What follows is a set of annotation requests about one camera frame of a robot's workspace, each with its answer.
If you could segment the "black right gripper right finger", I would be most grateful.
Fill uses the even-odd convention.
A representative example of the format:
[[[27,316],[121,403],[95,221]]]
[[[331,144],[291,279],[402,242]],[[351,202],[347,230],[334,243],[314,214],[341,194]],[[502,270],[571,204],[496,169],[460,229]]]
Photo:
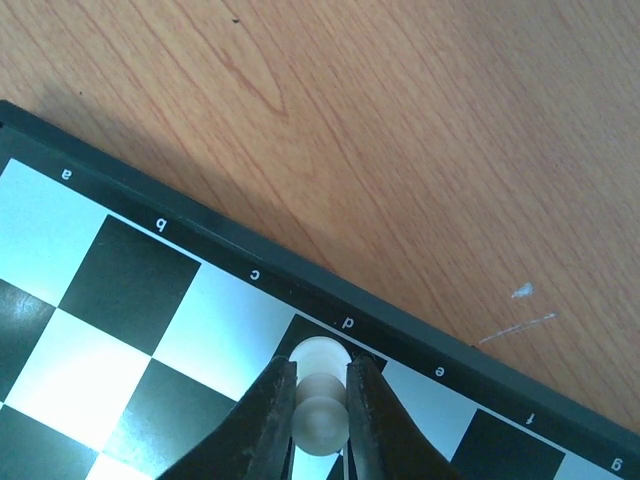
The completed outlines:
[[[359,479],[460,479],[422,434],[372,358],[347,366],[350,459]]]

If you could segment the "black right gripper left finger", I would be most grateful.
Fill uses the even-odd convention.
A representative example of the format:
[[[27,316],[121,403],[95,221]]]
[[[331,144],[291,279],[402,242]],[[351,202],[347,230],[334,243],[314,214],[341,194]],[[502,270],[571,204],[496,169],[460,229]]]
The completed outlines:
[[[296,364],[274,357],[242,398],[162,479],[290,479]]]

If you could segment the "white chess pawn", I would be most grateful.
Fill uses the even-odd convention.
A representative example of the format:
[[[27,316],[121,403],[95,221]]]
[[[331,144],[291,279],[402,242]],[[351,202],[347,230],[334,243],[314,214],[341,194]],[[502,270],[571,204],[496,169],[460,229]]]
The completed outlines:
[[[351,357],[338,341],[310,337],[289,356],[297,367],[292,438],[302,451],[328,456],[349,439],[346,407],[347,365]]]

